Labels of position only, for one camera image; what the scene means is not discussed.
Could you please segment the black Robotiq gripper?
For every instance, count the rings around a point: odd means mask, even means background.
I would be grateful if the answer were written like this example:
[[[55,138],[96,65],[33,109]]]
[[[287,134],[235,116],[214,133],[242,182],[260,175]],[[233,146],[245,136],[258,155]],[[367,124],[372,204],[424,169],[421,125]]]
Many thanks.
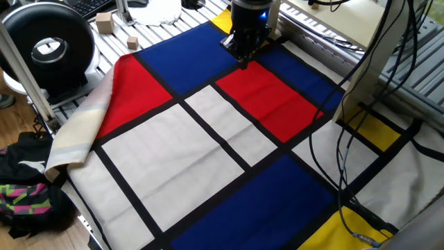
[[[274,0],[232,0],[230,34],[219,45],[236,61],[240,69],[246,69],[253,54],[258,50],[272,28],[268,16]],[[246,31],[245,45],[235,31]]]

